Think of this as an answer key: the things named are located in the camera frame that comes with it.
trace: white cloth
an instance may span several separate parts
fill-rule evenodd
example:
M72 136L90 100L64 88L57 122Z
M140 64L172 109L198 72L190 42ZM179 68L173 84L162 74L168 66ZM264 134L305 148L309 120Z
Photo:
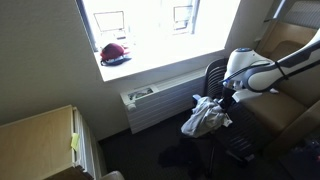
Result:
M200 98L192 112L190 119L181 127L181 132L188 136L197 138L211 130L218 129L225 121L228 121L220 105L210 97Z

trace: baseball cap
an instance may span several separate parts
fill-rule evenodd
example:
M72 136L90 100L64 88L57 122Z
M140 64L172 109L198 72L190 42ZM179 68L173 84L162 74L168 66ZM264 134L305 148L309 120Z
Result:
M116 43L110 43L104 47L100 53L101 65L119 65L130 60L126 55L129 51Z

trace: window sill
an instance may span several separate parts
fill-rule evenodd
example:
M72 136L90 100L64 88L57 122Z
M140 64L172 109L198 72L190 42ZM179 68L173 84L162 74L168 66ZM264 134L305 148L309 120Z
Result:
M213 44L210 45L210 48L208 47L203 47L203 44L202 48L199 48L197 44L178 46L172 43L170 47L167 44L165 46L140 47L131 50L131 60L118 66L101 66L100 52L96 52L94 55L102 79L107 82L224 49L224 47L214 47Z

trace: red hat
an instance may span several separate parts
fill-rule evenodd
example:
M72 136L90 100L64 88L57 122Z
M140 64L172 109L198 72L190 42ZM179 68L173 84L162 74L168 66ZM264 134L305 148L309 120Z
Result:
M102 60L108 61L111 59L116 59L128 53L129 52L125 51L125 49L122 46L116 43L110 43L102 49L100 56L102 57Z

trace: white wall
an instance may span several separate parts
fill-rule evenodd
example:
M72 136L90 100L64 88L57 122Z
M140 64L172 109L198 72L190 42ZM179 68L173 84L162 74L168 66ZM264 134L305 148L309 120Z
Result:
M77 106L97 138L129 127L119 92L206 66L252 46L271 6L242 0L226 51L103 83L74 0L3 0L0 6L0 124Z

